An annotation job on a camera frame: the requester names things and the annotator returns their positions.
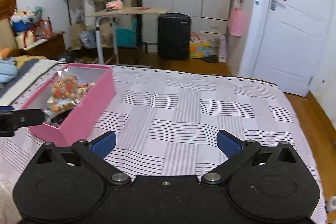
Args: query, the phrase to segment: metal bolt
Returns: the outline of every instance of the metal bolt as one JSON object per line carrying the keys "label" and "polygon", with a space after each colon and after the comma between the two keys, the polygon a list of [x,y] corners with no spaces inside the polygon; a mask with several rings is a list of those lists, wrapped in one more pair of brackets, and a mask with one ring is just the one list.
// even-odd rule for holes
{"label": "metal bolt", "polygon": [[125,173],[116,173],[112,176],[112,180],[116,182],[123,182],[128,180],[129,176],[126,175]]}
{"label": "metal bolt", "polygon": [[221,179],[221,175],[217,173],[207,173],[204,175],[205,180],[210,182],[216,182]]}

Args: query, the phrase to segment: pink box on floor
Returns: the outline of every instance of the pink box on floor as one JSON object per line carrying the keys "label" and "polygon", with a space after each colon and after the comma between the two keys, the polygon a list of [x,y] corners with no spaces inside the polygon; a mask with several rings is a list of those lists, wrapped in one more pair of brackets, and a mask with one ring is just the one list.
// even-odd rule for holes
{"label": "pink box on floor", "polygon": [[[78,77],[79,84],[95,82],[81,103],[76,106],[59,128],[42,124],[29,127],[36,137],[53,142],[57,146],[71,146],[80,139],[86,139],[92,132],[101,113],[116,94],[112,68],[101,65],[68,64],[69,73]],[[53,81],[50,80],[24,105],[23,109],[47,108]]]}

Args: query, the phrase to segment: black suitcase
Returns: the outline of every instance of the black suitcase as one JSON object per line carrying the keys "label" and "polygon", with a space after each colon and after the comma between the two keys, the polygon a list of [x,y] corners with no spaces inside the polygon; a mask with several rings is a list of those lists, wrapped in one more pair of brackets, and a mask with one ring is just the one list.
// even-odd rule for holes
{"label": "black suitcase", "polygon": [[159,56],[171,60],[189,58],[191,18],[184,14],[167,13],[158,18]]}

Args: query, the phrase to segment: table leg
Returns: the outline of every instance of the table leg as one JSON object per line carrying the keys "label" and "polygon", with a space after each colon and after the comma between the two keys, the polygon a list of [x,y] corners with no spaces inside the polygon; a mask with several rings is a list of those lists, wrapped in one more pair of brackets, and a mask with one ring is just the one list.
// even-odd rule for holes
{"label": "table leg", "polygon": [[116,28],[117,28],[116,22],[113,22],[112,28],[113,28],[113,50],[114,50],[115,61],[116,61],[115,64],[119,65],[118,43],[117,43],[117,36],[116,36]]}
{"label": "table leg", "polygon": [[97,43],[97,52],[98,52],[98,60],[99,64],[105,64],[103,48],[101,47],[101,37],[100,37],[100,28],[99,28],[100,18],[98,17],[96,20],[96,43]]}

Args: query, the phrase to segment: striped blanket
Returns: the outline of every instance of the striped blanket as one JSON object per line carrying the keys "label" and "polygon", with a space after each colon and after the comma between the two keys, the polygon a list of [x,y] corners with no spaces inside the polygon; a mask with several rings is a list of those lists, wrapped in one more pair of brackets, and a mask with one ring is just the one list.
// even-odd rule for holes
{"label": "striped blanket", "polygon": [[[13,106],[21,108],[63,66],[53,65],[25,86]],[[89,140],[113,130],[117,146],[105,160],[132,178],[190,174],[201,177],[227,160],[216,145],[217,132],[223,129],[241,140],[254,139],[265,146],[289,141],[322,192],[305,135],[290,102],[276,85],[176,71],[120,66],[113,70],[117,94]],[[0,140],[0,177],[8,193],[42,143],[27,128],[19,129],[13,138]],[[323,194],[312,219],[325,224]]]}

